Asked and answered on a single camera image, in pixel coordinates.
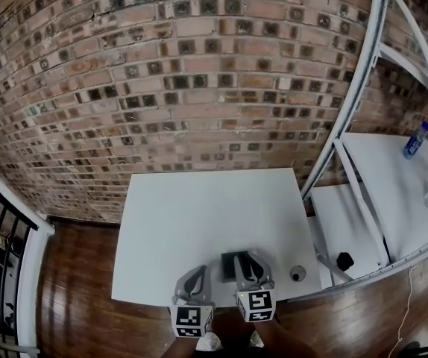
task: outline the white cable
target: white cable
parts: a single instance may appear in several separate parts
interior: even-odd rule
[[[408,269],[408,279],[409,279],[409,296],[408,296],[408,301],[406,302],[406,313],[405,316],[403,317],[403,320],[401,321],[401,325],[398,328],[398,340],[396,342],[396,344],[393,346],[393,348],[390,351],[390,354],[388,354],[388,358],[391,357],[391,353],[393,353],[394,349],[398,346],[398,344],[403,341],[403,338],[401,338],[401,328],[403,327],[403,325],[405,324],[405,320],[406,317],[409,313],[409,302],[411,301],[411,296],[413,294],[413,282],[411,279],[411,272],[416,268],[416,266],[412,266],[410,269]]]

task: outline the wooden floor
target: wooden floor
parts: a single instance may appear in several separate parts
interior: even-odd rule
[[[174,339],[168,310],[110,298],[118,230],[56,225],[39,287],[37,333],[43,357],[159,357]],[[400,346],[411,341],[427,346],[428,260],[412,278]],[[387,357],[408,294],[408,273],[402,272],[332,298],[281,304],[277,312],[281,324],[321,357]],[[224,345],[248,339],[249,326],[237,310],[222,310],[214,319]]]

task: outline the white sneaker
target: white sneaker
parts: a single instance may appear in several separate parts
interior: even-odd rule
[[[260,335],[257,330],[252,333],[251,343],[249,343],[249,348],[263,348],[264,342],[260,339]]]
[[[206,332],[204,337],[200,338],[196,345],[197,351],[217,351],[221,349],[221,340],[212,331]]]

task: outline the brick wall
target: brick wall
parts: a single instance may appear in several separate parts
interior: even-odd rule
[[[428,0],[407,0],[428,38]],[[371,0],[0,0],[0,172],[42,212],[119,222],[132,173],[291,166],[338,115]],[[385,41],[421,63],[391,4]],[[428,92],[379,62],[352,131]],[[330,164],[321,183],[344,179]]]

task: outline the bottle cap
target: bottle cap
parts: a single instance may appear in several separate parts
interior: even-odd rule
[[[421,127],[424,129],[424,130],[426,130],[426,131],[428,131],[428,122],[423,122],[422,124],[421,124]]]

